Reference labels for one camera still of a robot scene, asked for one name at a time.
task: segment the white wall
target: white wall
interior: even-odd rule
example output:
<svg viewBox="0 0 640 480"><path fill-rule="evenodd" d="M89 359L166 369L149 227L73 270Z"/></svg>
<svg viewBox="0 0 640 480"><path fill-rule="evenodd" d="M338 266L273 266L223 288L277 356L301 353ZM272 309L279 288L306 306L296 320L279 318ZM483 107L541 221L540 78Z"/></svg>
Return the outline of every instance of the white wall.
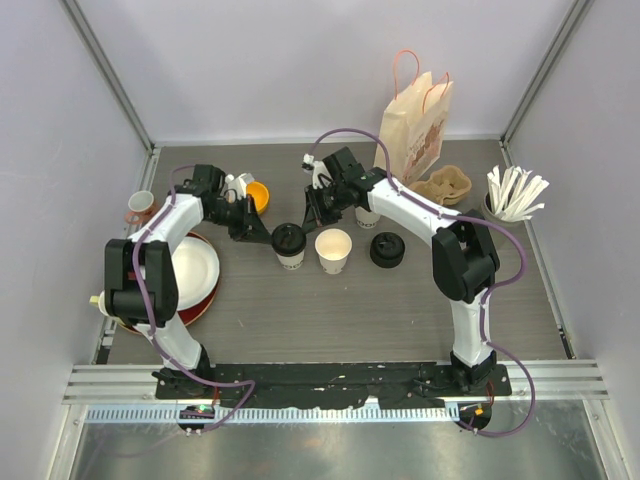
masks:
<svg viewBox="0 0 640 480"><path fill-rule="evenodd" d="M56 1L0 15L0 465L42 479L144 152Z"/></svg>
<svg viewBox="0 0 640 480"><path fill-rule="evenodd" d="M596 358L640 477L640 2L598 0L517 132L551 186L536 233L578 353Z"/></svg>
<svg viewBox="0 0 640 480"><path fill-rule="evenodd" d="M453 75L448 134L502 134L571 3L80 1L150 135L194 143L378 131L402 48Z"/></svg>

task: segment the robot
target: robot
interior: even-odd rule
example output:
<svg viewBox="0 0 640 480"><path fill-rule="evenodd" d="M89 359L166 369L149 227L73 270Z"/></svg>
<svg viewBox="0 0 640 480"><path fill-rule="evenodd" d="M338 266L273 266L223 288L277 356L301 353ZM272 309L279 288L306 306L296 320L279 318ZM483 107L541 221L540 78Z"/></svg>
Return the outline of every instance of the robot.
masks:
<svg viewBox="0 0 640 480"><path fill-rule="evenodd" d="M311 184L305 188L306 211L301 225L305 234L340 221L347 208L362 207L389 217L431 247L434 281L451 303L455 334L450 354L452 376L461 393L484 387L497 363L496 352L486 342L488 305L481 305L481 298L495 283L500 268L488 229L427 212L406 198L407 193L416 195L413 192L399 195L384 170L365 171L348 148L323 160L305 156L302 168L312 175ZM177 386L184 398L206 395L193 376L213 380L214 367L205 348L191 337L178 317L171 254L202 221L227 227L234 241L270 245L271 234L260 220L253 198L246 193L251 181L249 174L234 178L212 165L196 165L192 178L175 187L149 222L150 231L144 227L127 239L109 241L105 248L108 314L119 317L166 352L163 368L154 376L159 383ZM460 215L456 210L431 205L447 217ZM465 216L482 218L473 210ZM138 261L147 292L141 292L134 274ZM144 293L153 308L153 322ZM485 309L484 332L480 331L481 308ZM184 369L192 375L186 376Z"/></svg>

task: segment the black lid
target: black lid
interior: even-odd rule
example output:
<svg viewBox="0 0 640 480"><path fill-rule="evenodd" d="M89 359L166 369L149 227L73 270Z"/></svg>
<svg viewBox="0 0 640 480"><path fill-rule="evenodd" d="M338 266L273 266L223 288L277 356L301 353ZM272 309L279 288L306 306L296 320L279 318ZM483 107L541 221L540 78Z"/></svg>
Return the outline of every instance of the black lid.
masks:
<svg viewBox="0 0 640 480"><path fill-rule="evenodd" d="M373 237L369 254L373 263L382 268L400 265L404 257L404 241L399 235L382 232Z"/></svg>
<svg viewBox="0 0 640 480"><path fill-rule="evenodd" d="M293 257L307 246L307 236L299 225L283 223L271 234L271 246L278 255Z"/></svg>

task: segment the gray floor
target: gray floor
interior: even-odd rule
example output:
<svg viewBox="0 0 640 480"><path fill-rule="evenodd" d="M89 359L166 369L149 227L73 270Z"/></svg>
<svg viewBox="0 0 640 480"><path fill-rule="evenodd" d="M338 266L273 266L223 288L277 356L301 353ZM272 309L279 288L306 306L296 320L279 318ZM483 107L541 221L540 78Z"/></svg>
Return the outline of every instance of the gray floor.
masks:
<svg viewBox="0 0 640 480"><path fill-rule="evenodd" d="M525 402L496 404L488 429L513 428ZM86 425L76 480L601 480L582 402L540 402L521 433L476 437L452 422L232 425L202 437L175 425ZM136 455L116 458L112 452Z"/></svg>
<svg viewBox="0 0 640 480"><path fill-rule="evenodd" d="M337 150L324 144L316 156ZM374 146L350 147L369 167ZM306 145L241 145L164 148L153 192L164 198L169 172L183 164L211 163L228 173L253 173L271 192L263 215L272 230L282 222L300 223L303 188L310 177L300 168ZM502 164L496 141L445 142L435 168L457 165L471 178L470 196L456 208L477 207L486 194L485 174ZM177 178L180 182L184 176ZM310 235L303 266L286 271L270 247L232 242L226 229L201 224L196 231L215 246L221 261L218 295L207 313L190 328L191 334L217 362L348 362L447 359L453 344L451 311L435 286L431 252L413 234L382 219L374 230L355 223L353 210L337 225L353 239L345 271L322 272ZM369 243L380 231L394 231L405 240L403 263L392 270L368 258ZM524 227L517 232L532 268L516 285L491 299L493 339L523 359L566 358L546 292ZM500 251L498 279L512 276L519 258L509 244ZM142 337L118 329L110 363L156 364L159 357Z"/></svg>

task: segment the pink mug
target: pink mug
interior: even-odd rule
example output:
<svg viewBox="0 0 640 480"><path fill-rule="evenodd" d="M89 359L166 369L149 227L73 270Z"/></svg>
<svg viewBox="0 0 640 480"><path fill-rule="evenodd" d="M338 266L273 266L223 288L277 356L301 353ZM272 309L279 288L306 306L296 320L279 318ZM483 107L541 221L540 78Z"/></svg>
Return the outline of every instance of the pink mug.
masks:
<svg viewBox="0 0 640 480"><path fill-rule="evenodd" d="M129 213L124 217L124 221L129 225L144 225L158 213L156 200L148 190L140 190L129 198Z"/></svg>

